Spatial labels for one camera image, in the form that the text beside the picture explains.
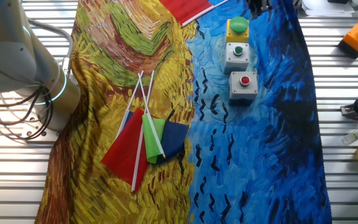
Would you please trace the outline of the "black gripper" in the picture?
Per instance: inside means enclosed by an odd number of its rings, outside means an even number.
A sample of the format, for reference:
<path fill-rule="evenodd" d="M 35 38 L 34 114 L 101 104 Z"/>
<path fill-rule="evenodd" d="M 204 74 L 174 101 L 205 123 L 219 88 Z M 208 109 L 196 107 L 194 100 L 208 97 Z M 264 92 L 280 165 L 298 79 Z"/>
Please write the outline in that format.
<path fill-rule="evenodd" d="M 250 12 L 251 19 L 256 19 L 259 17 L 258 10 L 270 10 L 272 8 L 270 0 L 248 0 L 247 2 L 251 10 Z"/>

